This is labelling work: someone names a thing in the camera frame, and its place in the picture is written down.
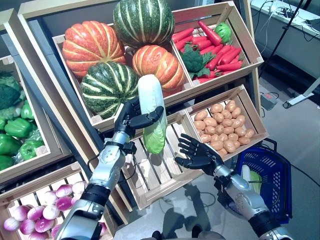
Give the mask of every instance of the potato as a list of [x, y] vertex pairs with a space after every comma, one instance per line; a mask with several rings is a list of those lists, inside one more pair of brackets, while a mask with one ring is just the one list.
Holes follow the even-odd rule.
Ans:
[[239, 137], [244, 137], [246, 135], [246, 130], [244, 130], [242, 127], [237, 127], [234, 129], [234, 132], [239, 136]]
[[220, 113], [220, 112], [216, 112], [215, 114], [213, 114], [212, 116], [217, 123], [222, 123], [222, 121], [225, 119], [224, 116]]
[[240, 113], [241, 113], [241, 108], [237, 106], [231, 113], [232, 118], [236, 119], [240, 115]]
[[225, 133], [221, 133], [219, 135], [219, 139], [220, 139], [221, 142], [224, 142], [224, 141], [228, 140], [228, 135], [225, 134]]
[[235, 149], [238, 149], [240, 147], [240, 142], [238, 141], [233, 141]]
[[232, 140], [232, 141], [237, 141], [238, 138], [239, 138], [239, 136], [238, 136], [237, 134], [235, 134], [235, 133], [230, 133], [230, 134], [228, 135], [228, 139], [229, 139], [229, 140]]
[[241, 121], [241, 126], [246, 122], [246, 117], [243, 115], [239, 115], [236, 119]]
[[225, 155], [228, 154], [227, 150], [225, 150], [224, 148], [222, 148], [221, 150], [218, 151], [218, 154], [220, 155], [220, 157], [224, 157]]
[[224, 132], [224, 128], [225, 128], [224, 126], [218, 125], [218, 126], [215, 127], [215, 132], [217, 134], [222, 134]]
[[223, 119], [222, 126], [224, 127], [231, 127], [233, 124], [233, 121], [231, 119]]
[[201, 141], [206, 144], [209, 143], [211, 141], [211, 136], [209, 134], [203, 134], [201, 136]]
[[223, 147], [228, 153], [234, 153], [236, 151], [236, 146], [232, 140], [224, 141]]
[[216, 129], [214, 126], [206, 126], [204, 129], [204, 134], [213, 135], [216, 133]]
[[215, 127], [215, 126], [218, 125], [217, 121], [212, 117], [206, 117], [203, 121], [204, 121], [206, 126]]
[[224, 134], [232, 134], [235, 131], [235, 129], [232, 126], [227, 126], [223, 129], [223, 133]]
[[249, 144], [249, 143], [250, 143], [250, 138], [247, 138], [247, 137], [245, 137], [245, 136], [242, 136], [242, 137], [239, 137], [238, 142], [239, 142], [241, 145], [246, 145], [246, 144]]
[[227, 109], [223, 109], [221, 114], [223, 115], [224, 119], [232, 119], [231, 112], [229, 112]]
[[240, 119], [235, 119], [235, 120], [233, 120], [233, 123], [232, 123], [232, 125], [231, 125], [233, 128], [239, 128], [239, 127], [241, 127], [242, 126], [242, 122], [241, 122], [241, 120]]
[[222, 141], [212, 141], [210, 142], [210, 146], [219, 151], [224, 147], [224, 144], [222, 143]]
[[215, 141], [220, 141], [220, 138], [219, 138], [218, 134], [213, 134], [211, 136], [211, 142], [215, 142]]
[[230, 113], [232, 113], [236, 109], [236, 102], [231, 100], [228, 102], [228, 104], [225, 106], [225, 109], [228, 110]]
[[215, 113], [221, 113], [224, 107], [221, 104], [213, 104], [210, 108], [210, 112]]
[[252, 138], [252, 136], [255, 134], [255, 131], [253, 130], [253, 129], [251, 129], [251, 128], [248, 128], [247, 130], [246, 130], [246, 132], [245, 132], [245, 137], [246, 138], [248, 138], [248, 139], [250, 139], [250, 138]]
[[199, 134], [199, 136], [201, 137], [204, 134], [204, 131], [201, 129], [196, 129], [197, 133]]
[[196, 129], [200, 129], [200, 130], [204, 130], [206, 128], [205, 122], [200, 120], [194, 121], [194, 126]]
[[198, 112], [195, 116], [194, 116], [194, 120], [201, 120], [203, 121], [206, 117], [208, 116], [208, 111], [207, 110], [203, 110]]

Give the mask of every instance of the robotic arm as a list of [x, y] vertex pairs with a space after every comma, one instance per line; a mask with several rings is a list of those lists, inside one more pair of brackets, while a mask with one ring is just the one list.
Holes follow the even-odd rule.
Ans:
[[241, 176], [226, 167], [213, 148], [181, 134], [178, 146], [187, 158], [175, 161], [188, 169], [202, 169], [213, 176], [214, 186], [223, 189], [233, 199], [238, 211], [249, 221], [259, 240], [293, 240], [288, 231], [274, 219], [263, 198], [251, 189]]
[[136, 129], [146, 128], [161, 117], [164, 108], [141, 115], [139, 98], [128, 101], [115, 122], [115, 132], [99, 155], [99, 163], [93, 172], [81, 198], [72, 206], [63, 221], [56, 240], [98, 240], [101, 219], [110, 193], [115, 188], [127, 154], [135, 154], [137, 148], [130, 141]]

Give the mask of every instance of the broccoli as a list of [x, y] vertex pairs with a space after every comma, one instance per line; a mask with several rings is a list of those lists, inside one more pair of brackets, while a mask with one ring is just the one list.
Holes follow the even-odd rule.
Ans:
[[13, 106], [19, 97], [20, 91], [5, 84], [0, 84], [0, 110]]

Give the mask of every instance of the pumpkin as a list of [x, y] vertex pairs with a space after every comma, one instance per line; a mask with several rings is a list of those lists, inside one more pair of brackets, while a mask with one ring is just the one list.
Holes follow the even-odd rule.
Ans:
[[88, 69], [80, 86], [86, 106], [103, 119], [138, 95], [138, 76], [124, 64], [99, 62]]
[[77, 23], [65, 31], [62, 54], [67, 66], [78, 77], [84, 77], [88, 68], [109, 61], [125, 63], [124, 46], [116, 32], [97, 21]]
[[121, 0], [113, 10], [113, 24], [117, 36], [132, 48], [163, 45], [175, 31], [166, 0]]
[[154, 74], [160, 81], [163, 96], [182, 90], [185, 78], [178, 59], [158, 45], [146, 45], [133, 56], [133, 70], [139, 75]]

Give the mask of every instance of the wooden crate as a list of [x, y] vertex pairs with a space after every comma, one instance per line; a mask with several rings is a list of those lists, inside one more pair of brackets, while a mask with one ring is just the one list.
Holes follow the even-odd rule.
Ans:
[[0, 58], [0, 71], [11, 72], [15, 79], [20, 82], [44, 142], [44, 146], [36, 149], [36, 157], [0, 171], [0, 183], [4, 183], [10, 179], [14, 179], [22, 174], [28, 173], [53, 161], [68, 156], [70, 154], [70, 150], [62, 140], [59, 133], [55, 130], [47, 114], [40, 107], [38, 102], [35, 101], [34, 96], [26, 87], [21, 72], [12, 56]]
[[149, 206], [154, 201], [177, 190], [183, 185], [203, 174], [202, 170], [190, 170], [178, 165], [174, 158], [179, 152], [178, 137], [181, 133], [194, 136], [197, 134], [189, 114], [180, 111], [167, 117], [166, 141], [163, 153], [151, 154], [147, 152], [142, 133], [136, 134], [135, 146], [137, 152], [135, 160], [127, 155], [122, 171], [131, 189], [139, 209]]
[[[225, 106], [228, 101], [234, 100], [237, 107], [241, 109], [241, 114], [245, 116], [245, 123], [244, 123], [244, 129], [253, 129], [254, 135], [251, 138], [251, 141], [247, 145], [241, 145], [235, 152], [229, 153], [226, 156], [223, 157], [223, 161], [226, 161], [233, 156], [238, 155], [245, 149], [257, 144], [258, 142], [262, 141], [263, 139], [267, 138], [269, 136], [261, 118], [259, 117], [256, 108], [254, 104], [252, 103], [246, 88], [244, 85], [241, 85], [239, 87], [233, 88], [231, 90], [225, 91], [219, 95], [216, 95], [214, 97], [211, 97], [205, 101], [199, 102], [189, 108], [186, 109], [186, 112], [188, 113], [190, 120], [192, 123], [194, 122], [195, 115], [198, 112], [201, 112], [202, 110], [208, 111], [208, 116], [211, 116], [210, 113], [210, 107], [213, 104], [222, 104]], [[193, 127], [193, 137], [201, 141], [201, 138], [196, 131], [195, 126], [192, 124]]]
[[[65, 41], [65, 35], [59, 35], [59, 36], [54, 36], [53, 38], [53, 42], [56, 46], [57, 52], [59, 53], [59, 56], [63, 62], [64, 68], [67, 72], [67, 75], [74, 87], [74, 90], [81, 102], [82, 107], [84, 108], [84, 111], [87, 115], [87, 117], [89, 118], [90, 123], [92, 124], [92, 126], [94, 128], [96, 128], [98, 131], [100, 132], [105, 132], [107, 130], [113, 129], [114, 125], [115, 125], [115, 116], [117, 116], [117, 114], [115, 114], [115, 116], [109, 117], [107, 119], [102, 119], [101, 116], [96, 115], [94, 113], [92, 113], [92, 111], [86, 106], [83, 97], [82, 97], [82, 91], [81, 91], [81, 87], [79, 84], [79, 80], [76, 78], [76, 76], [74, 75], [74, 73], [68, 68], [67, 64], [66, 64], [66, 60], [62, 54], [62, 48], [63, 48], [63, 43]], [[176, 55], [176, 51], [174, 51], [173, 49], [173, 45], [172, 43], [170, 43], [170, 45], [165, 47], [168, 52], [171, 52], [173, 55]], [[135, 54], [135, 50], [131, 47], [126, 46], [125, 47], [125, 59], [126, 59], [126, 64], [128, 66], [130, 66], [132, 68], [132, 59], [133, 59], [133, 55]], [[192, 81], [189, 80], [189, 78], [184, 75], [184, 85], [182, 88], [182, 91], [172, 94], [170, 96], [167, 96], [164, 98], [164, 104], [168, 107], [171, 106], [174, 102], [176, 102], [178, 99], [180, 99], [181, 95], [185, 95], [186, 92], [188, 91], [189, 88], [191, 88], [192, 85]]]
[[[29, 236], [23, 235], [20, 230], [6, 231], [3, 227], [7, 218], [11, 217], [13, 210], [19, 205], [41, 206], [45, 205], [44, 193], [56, 190], [62, 184], [74, 184], [78, 181], [87, 181], [80, 165], [75, 162], [59, 170], [51, 172], [36, 180], [28, 182], [13, 190], [0, 195], [0, 239], [2, 240], [27, 240]], [[57, 218], [56, 224], [61, 224], [69, 211], [65, 211]], [[105, 209], [101, 221], [106, 224], [107, 231], [100, 238], [111, 240], [118, 227], [109, 210]]]
[[199, 20], [202, 20], [212, 29], [214, 29], [219, 23], [225, 22], [230, 26], [232, 31], [232, 45], [237, 48], [242, 48], [242, 54], [244, 55], [244, 67], [201, 84], [196, 80], [192, 81], [187, 74], [188, 71], [181, 57], [179, 56], [179, 61], [181, 62], [189, 80], [192, 81], [192, 86], [194, 86], [191, 88], [192, 90], [190, 90], [192, 95], [199, 95], [200, 93], [207, 92], [211, 89], [217, 88], [218, 86], [244, 77], [264, 62], [233, 1], [176, 10], [173, 11], [173, 14], [175, 17], [174, 32], [178, 33], [188, 28], [195, 28], [193, 32], [194, 36], [205, 36], [202, 29], [199, 27]]

